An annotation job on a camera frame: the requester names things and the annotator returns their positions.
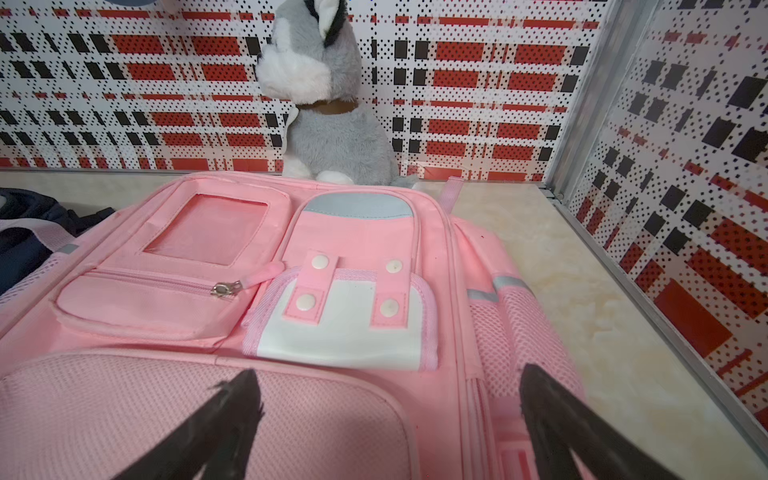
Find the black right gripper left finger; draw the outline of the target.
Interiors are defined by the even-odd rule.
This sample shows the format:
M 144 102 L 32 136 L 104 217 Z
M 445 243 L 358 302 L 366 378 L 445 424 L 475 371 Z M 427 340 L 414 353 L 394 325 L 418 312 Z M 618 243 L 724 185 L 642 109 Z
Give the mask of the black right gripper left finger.
M 243 370 L 119 479 L 243 479 L 264 417 L 256 372 Z

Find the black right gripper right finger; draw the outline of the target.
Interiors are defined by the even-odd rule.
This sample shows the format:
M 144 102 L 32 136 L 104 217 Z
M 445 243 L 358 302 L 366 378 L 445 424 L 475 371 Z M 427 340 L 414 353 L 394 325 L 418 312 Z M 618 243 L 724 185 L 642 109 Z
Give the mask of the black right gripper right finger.
M 580 479 L 578 463 L 596 479 L 677 477 L 540 366 L 523 368 L 520 398 L 539 478 Z

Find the pink school backpack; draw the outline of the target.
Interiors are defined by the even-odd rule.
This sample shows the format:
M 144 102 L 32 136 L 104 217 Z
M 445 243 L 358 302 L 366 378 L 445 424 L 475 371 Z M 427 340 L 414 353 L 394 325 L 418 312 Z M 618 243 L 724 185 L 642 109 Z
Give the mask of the pink school backpack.
M 1 475 L 115 477 L 251 370 L 251 479 L 533 479 L 529 364 L 583 395 L 504 244 L 430 196 L 188 175 L 2 298 Z

